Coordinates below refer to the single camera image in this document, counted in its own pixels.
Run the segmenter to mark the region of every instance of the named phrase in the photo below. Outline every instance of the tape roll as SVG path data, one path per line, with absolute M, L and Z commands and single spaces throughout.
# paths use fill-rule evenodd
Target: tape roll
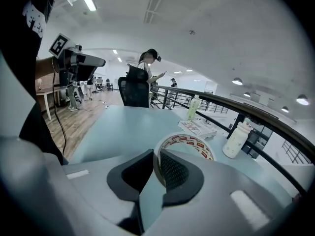
M 165 180 L 160 168 L 160 151 L 161 149 L 166 149 L 173 144 L 185 144 L 187 146 L 192 146 L 195 149 L 194 152 L 201 154 L 205 159 L 212 161 L 216 160 L 213 150 L 203 139 L 185 132 L 171 133 L 161 139 L 154 149 L 153 169 L 157 178 L 164 186 Z

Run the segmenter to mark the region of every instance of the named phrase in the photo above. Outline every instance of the white bottle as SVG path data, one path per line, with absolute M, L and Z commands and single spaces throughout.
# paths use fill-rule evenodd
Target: white bottle
M 195 98 L 191 100 L 188 110 L 187 120 L 193 120 L 196 115 L 197 108 L 199 107 L 200 101 L 198 100 L 199 95 L 195 94 Z
M 237 128 L 223 146 L 222 151 L 227 157 L 234 158 L 240 152 L 252 129 L 249 123 L 248 118 L 243 123 L 239 122 Z

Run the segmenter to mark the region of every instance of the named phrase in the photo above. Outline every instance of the desk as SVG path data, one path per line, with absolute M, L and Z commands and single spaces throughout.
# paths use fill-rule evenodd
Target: desk
M 60 91 L 61 89 L 66 89 L 66 88 L 67 87 L 55 87 L 54 88 L 55 93 L 57 93 L 58 106 L 60 106 L 60 98 L 59 98 L 58 91 Z M 52 88 L 45 88 L 45 89 L 36 91 L 36 95 L 43 95 L 44 96 L 46 111 L 47 111 L 47 115 L 48 115 L 48 119 L 49 120 L 51 120 L 51 116 L 50 116 L 50 112 L 49 112 L 47 95 L 50 94 L 50 93 L 53 93 L 53 89 Z
M 182 131 L 177 125 L 179 120 L 180 117 L 171 110 L 112 105 L 89 129 L 70 163 L 141 154 L 149 148 L 155 148 L 166 135 Z M 224 136 L 217 134 L 206 142 L 214 151 L 218 162 L 236 168 L 266 188 L 283 207 L 291 203 L 287 191 L 249 155 L 240 152 L 234 159 L 226 157 L 222 152 L 226 142 Z

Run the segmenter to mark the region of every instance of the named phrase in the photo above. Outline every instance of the black office chair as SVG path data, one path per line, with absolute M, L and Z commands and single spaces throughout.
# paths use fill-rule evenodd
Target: black office chair
M 125 106 L 149 107 L 148 73 L 130 64 L 127 77 L 118 79 L 119 92 Z

